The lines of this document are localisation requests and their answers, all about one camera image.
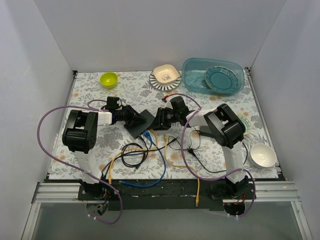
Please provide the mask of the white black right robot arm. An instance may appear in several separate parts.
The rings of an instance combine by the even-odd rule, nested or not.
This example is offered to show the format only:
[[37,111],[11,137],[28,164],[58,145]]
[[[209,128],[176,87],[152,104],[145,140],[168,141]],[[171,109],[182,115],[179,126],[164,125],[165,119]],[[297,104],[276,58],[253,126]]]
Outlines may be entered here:
[[242,146],[245,126],[227,104],[217,108],[190,110],[182,97],[177,96],[168,101],[165,107],[157,109],[156,116],[149,126],[154,131],[164,131],[171,128],[172,123],[183,126],[182,133],[187,128],[206,127],[212,138],[222,147],[226,174],[218,178],[203,178],[197,176],[187,165],[190,173],[202,181],[218,181],[225,179],[227,195],[237,199],[245,192],[249,183],[248,176],[243,170],[244,161]]

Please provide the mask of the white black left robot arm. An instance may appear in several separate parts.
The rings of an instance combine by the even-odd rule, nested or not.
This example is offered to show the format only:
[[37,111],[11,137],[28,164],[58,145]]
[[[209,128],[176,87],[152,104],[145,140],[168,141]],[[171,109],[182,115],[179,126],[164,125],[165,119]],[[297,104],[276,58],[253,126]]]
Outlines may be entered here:
[[124,127],[133,138],[143,133],[154,119],[148,110],[137,112],[130,105],[122,105],[119,97],[107,97],[100,111],[71,110],[62,134],[62,143],[68,147],[84,170],[81,186],[95,200],[103,199],[106,187],[100,183],[103,176],[92,149],[97,140],[99,126],[125,122]]

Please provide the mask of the black network switch box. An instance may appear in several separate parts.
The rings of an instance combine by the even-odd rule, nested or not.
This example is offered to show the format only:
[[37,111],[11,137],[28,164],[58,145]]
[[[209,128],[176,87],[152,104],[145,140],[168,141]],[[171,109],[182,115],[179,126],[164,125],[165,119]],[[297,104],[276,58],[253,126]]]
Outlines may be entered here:
[[134,139],[138,138],[144,131],[146,131],[155,119],[147,109],[143,110],[140,115],[144,117],[145,120],[140,123],[134,123],[131,126],[128,126],[127,124],[124,125],[124,128]]

